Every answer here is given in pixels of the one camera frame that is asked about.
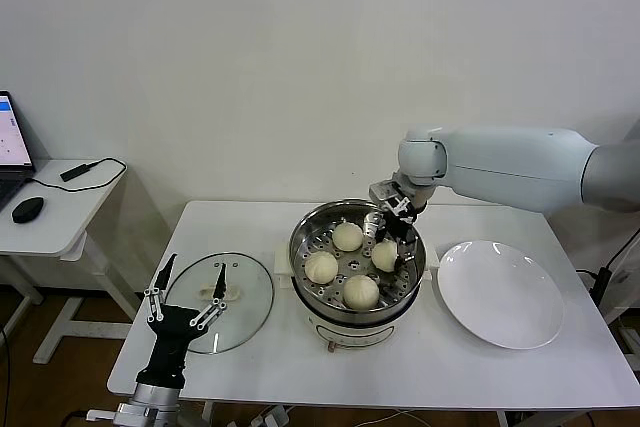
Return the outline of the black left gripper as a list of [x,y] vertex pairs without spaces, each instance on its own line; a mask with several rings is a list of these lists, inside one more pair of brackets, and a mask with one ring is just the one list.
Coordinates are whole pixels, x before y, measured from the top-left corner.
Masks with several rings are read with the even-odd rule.
[[199,312],[171,305],[162,308],[176,257],[176,253],[171,254],[152,285],[144,291],[147,322],[156,334],[156,340],[147,366],[137,374],[136,382],[140,384],[183,388],[189,344],[199,338],[201,332],[207,330],[227,309],[224,300],[227,290],[225,263],[214,264],[220,268],[215,285],[198,292],[198,299],[205,303]]

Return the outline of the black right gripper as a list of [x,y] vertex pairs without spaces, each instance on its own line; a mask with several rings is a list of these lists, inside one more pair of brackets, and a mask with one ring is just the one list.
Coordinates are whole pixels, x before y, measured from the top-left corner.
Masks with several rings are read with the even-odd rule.
[[384,238],[384,219],[387,232],[396,240],[396,260],[394,271],[411,269],[415,264],[415,241],[417,238],[414,223],[417,219],[413,206],[401,210],[390,207],[383,209],[384,215],[377,211],[368,212],[363,220],[362,230],[365,243],[378,243]]

